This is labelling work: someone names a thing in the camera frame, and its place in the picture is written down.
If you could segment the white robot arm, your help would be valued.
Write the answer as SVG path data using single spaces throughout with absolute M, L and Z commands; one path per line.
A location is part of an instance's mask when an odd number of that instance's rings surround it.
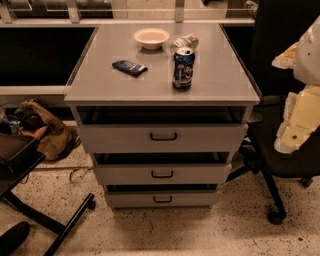
M 320 126 L 320 17 L 272 65 L 292 69 L 294 77 L 305 84 L 299 93 L 288 94 L 274 142 L 278 152 L 291 154 Z

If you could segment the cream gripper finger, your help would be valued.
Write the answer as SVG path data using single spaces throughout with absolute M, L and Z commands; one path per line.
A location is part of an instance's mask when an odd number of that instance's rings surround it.
M 284 154 L 298 150 L 320 126 L 320 87 L 307 85 L 298 94 L 290 92 L 285 101 L 283 122 L 274 148 Z

